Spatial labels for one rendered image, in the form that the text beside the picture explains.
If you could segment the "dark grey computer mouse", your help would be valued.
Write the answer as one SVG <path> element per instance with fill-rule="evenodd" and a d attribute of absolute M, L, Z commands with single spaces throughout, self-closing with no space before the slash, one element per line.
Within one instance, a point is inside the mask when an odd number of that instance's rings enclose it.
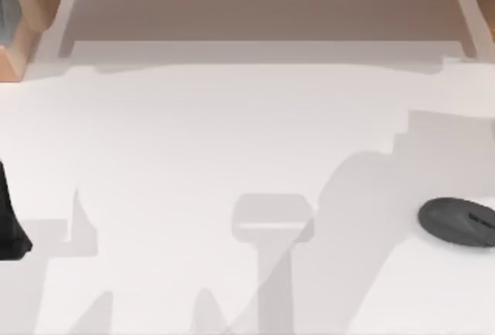
<path fill-rule="evenodd" d="M 437 197 L 418 210 L 418 222 L 430 235 L 468 248 L 495 248 L 495 210 L 471 200 Z"/>

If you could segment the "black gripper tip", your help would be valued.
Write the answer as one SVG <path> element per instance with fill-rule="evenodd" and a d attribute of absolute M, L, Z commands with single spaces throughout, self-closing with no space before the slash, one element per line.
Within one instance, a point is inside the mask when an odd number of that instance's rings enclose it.
<path fill-rule="evenodd" d="M 32 250 L 32 242 L 17 219 L 0 161 L 0 261 L 18 261 Z"/>

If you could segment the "wooden cupboard with grey inside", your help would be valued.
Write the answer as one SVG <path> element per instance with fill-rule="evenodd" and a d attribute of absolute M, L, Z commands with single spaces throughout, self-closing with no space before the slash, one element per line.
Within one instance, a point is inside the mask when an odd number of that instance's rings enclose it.
<path fill-rule="evenodd" d="M 0 83 L 23 79 L 61 0 L 0 0 Z"/>

